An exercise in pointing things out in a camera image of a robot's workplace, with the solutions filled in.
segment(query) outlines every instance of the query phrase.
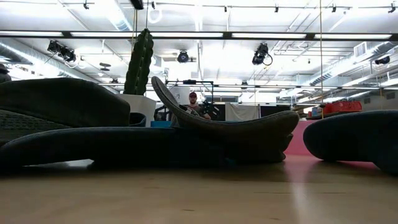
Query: ceiling vent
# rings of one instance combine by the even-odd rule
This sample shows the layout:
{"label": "ceiling vent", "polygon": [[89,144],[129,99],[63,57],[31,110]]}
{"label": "ceiling vent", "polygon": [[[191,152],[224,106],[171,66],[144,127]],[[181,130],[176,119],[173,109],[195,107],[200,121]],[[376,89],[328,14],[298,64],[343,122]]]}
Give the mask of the ceiling vent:
{"label": "ceiling vent", "polygon": [[356,58],[366,54],[366,42],[362,42],[354,47],[354,55]]}

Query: stage light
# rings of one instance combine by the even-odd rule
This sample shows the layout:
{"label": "stage light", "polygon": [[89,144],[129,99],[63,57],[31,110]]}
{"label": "stage light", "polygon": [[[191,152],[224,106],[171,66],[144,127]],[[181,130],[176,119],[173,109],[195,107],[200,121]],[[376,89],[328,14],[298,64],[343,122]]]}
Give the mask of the stage light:
{"label": "stage light", "polygon": [[182,50],[180,51],[180,54],[177,57],[177,61],[180,63],[186,63],[189,60],[189,56],[187,54],[187,51]]}

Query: white planter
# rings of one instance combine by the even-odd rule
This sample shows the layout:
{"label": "white planter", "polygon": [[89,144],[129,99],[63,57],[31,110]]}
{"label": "white planter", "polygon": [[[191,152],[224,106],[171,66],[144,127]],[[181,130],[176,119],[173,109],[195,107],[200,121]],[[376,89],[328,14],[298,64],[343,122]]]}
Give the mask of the white planter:
{"label": "white planter", "polygon": [[156,101],[139,95],[117,94],[130,104],[130,112],[142,113],[147,117],[146,126],[150,127],[150,122],[154,120]]}

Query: pink wall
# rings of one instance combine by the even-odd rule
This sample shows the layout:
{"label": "pink wall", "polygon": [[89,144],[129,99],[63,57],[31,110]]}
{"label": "pink wall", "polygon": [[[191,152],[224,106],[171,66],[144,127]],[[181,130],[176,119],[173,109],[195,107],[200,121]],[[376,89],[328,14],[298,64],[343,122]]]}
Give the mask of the pink wall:
{"label": "pink wall", "polygon": [[303,142],[303,133],[305,128],[316,121],[299,121],[297,127],[293,131],[293,139],[288,148],[284,152],[288,155],[311,155]]}

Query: cap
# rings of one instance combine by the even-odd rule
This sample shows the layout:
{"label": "cap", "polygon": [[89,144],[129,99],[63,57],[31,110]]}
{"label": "cap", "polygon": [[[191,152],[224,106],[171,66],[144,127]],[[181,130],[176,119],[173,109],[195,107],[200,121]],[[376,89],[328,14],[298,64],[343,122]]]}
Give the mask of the cap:
{"label": "cap", "polygon": [[9,70],[7,70],[7,68],[3,64],[0,64],[0,72],[7,74],[9,73]]}
{"label": "cap", "polygon": [[191,92],[191,93],[189,94],[189,97],[197,97],[197,93]]}

